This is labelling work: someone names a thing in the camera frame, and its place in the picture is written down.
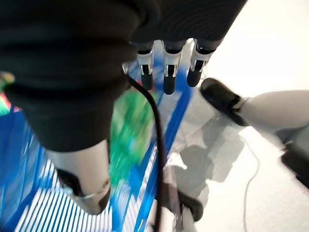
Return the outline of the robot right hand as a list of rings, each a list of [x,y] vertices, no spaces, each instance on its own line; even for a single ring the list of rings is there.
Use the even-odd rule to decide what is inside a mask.
[[[51,156],[60,183],[87,213],[110,196],[108,139],[113,105],[126,87],[122,65],[135,45],[189,38],[218,45],[243,0],[3,0],[0,69]]]

